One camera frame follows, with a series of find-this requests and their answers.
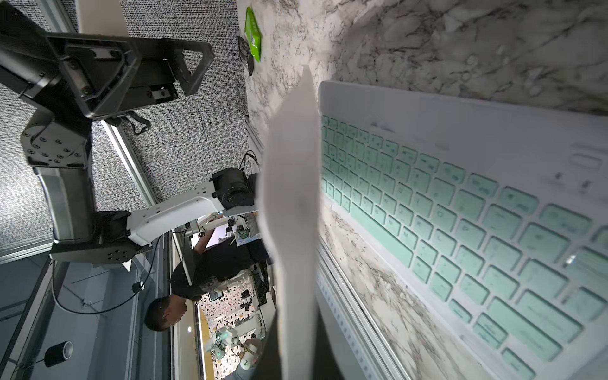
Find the green keyboard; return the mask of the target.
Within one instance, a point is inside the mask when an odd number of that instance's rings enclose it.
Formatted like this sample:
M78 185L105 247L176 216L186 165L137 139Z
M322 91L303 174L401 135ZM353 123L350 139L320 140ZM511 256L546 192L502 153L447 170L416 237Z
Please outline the green keyboard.
M607 377L607 118L319 87L322 191L499 379Z

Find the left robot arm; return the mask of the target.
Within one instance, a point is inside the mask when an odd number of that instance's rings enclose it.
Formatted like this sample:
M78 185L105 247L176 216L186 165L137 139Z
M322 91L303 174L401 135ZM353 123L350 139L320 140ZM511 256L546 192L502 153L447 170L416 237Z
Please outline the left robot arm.
M205 215L255 210L256 177L230 167L207 183L137 212L98 210L92 124L141 124L138 110L198 92L215 54L206 42L50 33L1 4L1 82L35 113L21 145L52 218L55 261L119 264Z

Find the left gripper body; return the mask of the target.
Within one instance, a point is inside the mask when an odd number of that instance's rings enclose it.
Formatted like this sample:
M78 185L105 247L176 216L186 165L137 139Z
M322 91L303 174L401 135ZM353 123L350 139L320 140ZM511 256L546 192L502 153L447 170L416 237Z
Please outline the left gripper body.
M85 117L104 120L177 99L166 42L48 33L45 39Z

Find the yellow keyboard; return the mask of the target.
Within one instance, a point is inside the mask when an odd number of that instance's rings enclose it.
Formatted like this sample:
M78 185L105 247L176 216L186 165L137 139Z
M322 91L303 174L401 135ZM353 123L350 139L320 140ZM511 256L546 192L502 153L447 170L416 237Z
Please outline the yellow keyboard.
M308 66L269 121L257 202L277 273L282 377L311 379L320 211L321 126Z

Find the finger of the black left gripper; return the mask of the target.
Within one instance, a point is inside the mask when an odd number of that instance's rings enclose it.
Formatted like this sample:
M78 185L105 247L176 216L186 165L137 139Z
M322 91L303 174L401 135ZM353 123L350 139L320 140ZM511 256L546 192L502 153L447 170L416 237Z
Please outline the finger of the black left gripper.
M215 59L212 46L207 42L164 39L163 49L184 95L197 93Z

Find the person in black shirt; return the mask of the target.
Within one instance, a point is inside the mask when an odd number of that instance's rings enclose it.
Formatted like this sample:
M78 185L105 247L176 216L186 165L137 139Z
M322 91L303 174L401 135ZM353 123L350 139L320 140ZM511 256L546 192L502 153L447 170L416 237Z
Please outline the person in black shirt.
M200 301L205 294L224 285L239 272L269 259L269 253L261 239L241 246L228 240L209 245L213 234L214 231L203 233L193 248L193 273L187 276L184 265L179 264L170 277L171 293L150 303L144 318L148 329L155 332L169 329L188 310L188 300Z

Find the green packet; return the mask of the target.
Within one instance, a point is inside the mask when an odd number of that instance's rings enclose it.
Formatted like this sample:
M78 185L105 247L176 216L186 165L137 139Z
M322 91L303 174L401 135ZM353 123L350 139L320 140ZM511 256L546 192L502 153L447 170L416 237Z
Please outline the green packet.
M248 7L245 11L245 35L250 47L251 55L257 62L260 62L262 36L257 24L257 19L251 7Z

